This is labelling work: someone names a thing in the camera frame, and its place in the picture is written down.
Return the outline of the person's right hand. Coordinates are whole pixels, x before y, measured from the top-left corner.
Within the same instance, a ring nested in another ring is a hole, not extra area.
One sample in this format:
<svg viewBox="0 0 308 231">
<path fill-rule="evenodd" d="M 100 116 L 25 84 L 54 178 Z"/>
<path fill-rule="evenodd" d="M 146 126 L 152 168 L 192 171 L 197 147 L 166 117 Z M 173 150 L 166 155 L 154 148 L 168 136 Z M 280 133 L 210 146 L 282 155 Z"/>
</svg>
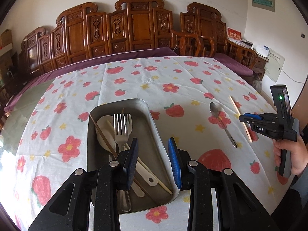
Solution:
<svg viewBox="0 0 308 231">
<path fill-rule="evenodd" d="M 307 166 L 307 148 L 300 135 L 297 136 L 297 141 L 290 140 L 273 140 L 274 160 L 277 166 L 281 163 L 282 150 L 290 151 L 291 154 L 291 173 L 300 177 Z"/>
</svg>

